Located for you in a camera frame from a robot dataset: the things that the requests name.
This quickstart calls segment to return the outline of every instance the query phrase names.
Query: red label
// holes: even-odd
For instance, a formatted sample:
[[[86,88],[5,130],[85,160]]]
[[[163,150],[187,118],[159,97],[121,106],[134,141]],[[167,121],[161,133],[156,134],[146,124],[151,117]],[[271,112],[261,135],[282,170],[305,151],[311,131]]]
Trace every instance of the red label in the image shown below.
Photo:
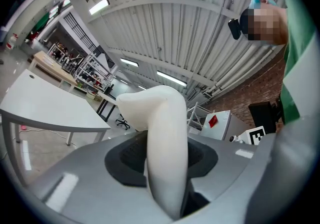
[[[214,116],[209,120],[210,128],[212,128],[217,122],[218,122],[218,118],[217,118],[216,115],[214,115]]]

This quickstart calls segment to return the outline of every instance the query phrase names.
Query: brick wall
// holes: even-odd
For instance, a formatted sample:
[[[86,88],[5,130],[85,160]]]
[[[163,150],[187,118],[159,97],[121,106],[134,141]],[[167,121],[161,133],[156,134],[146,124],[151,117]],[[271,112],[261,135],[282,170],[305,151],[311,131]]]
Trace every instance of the brick wall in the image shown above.
[[[284,51],[283,48],[256,74],[230,92],[209,102],[205,108],[216,112],[231,110],[231,113],[254,128],[255,124],[248,105],[265,101],[269,101],[271,104],[275,103],[281,92],[285,72]],[[283,123],[280,119],[276,125],[277,131],[282,126]]]

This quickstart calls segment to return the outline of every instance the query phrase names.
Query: corrugated metal ceiling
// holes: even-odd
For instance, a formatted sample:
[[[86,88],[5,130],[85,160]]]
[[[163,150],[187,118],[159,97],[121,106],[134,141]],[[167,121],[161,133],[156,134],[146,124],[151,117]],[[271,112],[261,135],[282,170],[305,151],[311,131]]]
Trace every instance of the corrugated metal ceiling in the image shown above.
[[[84,9],[93,6],[78,1]],[[251,47],[243,36],[234,40],[227,25],[231,16],[238,18],[250,0],[149,0],[148,4],[145,0],[109,1],[110,7],[93,16],[90,24],[116,63],[120,57],[136,59],[139,68],[122,63],[120,69],[133,83],[145,87],[160,83],[189,95],[195,87],[211,87],[226,74],[230,76],[229,71],[243,56],[263,56],[268,51]],[[283,5],[284,0],[276,1]],[[112,11],[117,6],[123,8]],[[159,77],[157,70],[188,82],[187,88]],[[235,74],[241,76],[247,70],[237,71]]]

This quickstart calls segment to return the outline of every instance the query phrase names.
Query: metal railing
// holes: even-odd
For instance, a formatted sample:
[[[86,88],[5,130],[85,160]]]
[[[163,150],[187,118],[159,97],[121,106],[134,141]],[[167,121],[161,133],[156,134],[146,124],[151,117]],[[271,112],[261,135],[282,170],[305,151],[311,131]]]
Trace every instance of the metal railing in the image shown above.
[[[95,46],[95,44],[90,40],[88,35],[84,32],[84,30],[80,27],[77,20],[74,16],[69,13],[64,17],[64,20],[71,27],[71,29],[75,32],[75,34],[80,38],[80,40],[85,44],[85,46],[96,56],[100,55],[102,51],[99,47]]]

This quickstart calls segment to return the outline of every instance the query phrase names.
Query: person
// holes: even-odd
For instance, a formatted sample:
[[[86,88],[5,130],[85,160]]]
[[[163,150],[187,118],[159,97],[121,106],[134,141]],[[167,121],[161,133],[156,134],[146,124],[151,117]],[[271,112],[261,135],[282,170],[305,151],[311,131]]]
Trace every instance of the person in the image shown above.
[[[319,102],[315,100],[317,96],[315,94],[312,95],[312,93],[300,97],[300,113],[297,108],[297,98],[295,98],[296,102],[293,100],[292,94],[297,95],[297,88],[293,89],[293,84],[287,82],[289,79],[286,78],[289,77],[288,74],[303,56],[305,56],[303,58],[305,63],[306,60],[311,58],[313,54],[310,48],[316,47],[318,42],[315,43],[314,39],[318,39],[318,33],[302,0],[285,1],[287,8],[278,6],[274,0],[251,0],[249,7],[242,12],[238,24],[248,40],[259,40],[262,44],[286,45],[284,52],[286,64],[280,95],[284,114],[283,122],[286,124],[299,118],[301,113],[317,113],[319,111]],[[315,61],[319,61],[319,55],[313,55],[312,57]],[[294,81],[296,82],[305,72],[300,71],[299,74],[292,72],[291,74],[295,74]],[[313,81],[308,81],[309,85],[301,82],[300,84],[296,83],[296,87],[300,87],[302,91],[306,88],[307,92],[309,92],[309,88],[311,89],[310,92],[312,92],[313,86],[317,89],[316,83],[319,82],[319,76],[319,72],[316,71],[310,76],[311,78],[313,77]]]
[[[56,49],[53,54],[55,55],[54,57],[56,58],[56,60],[59,60],[61,58],[61,52],[59,49]]]

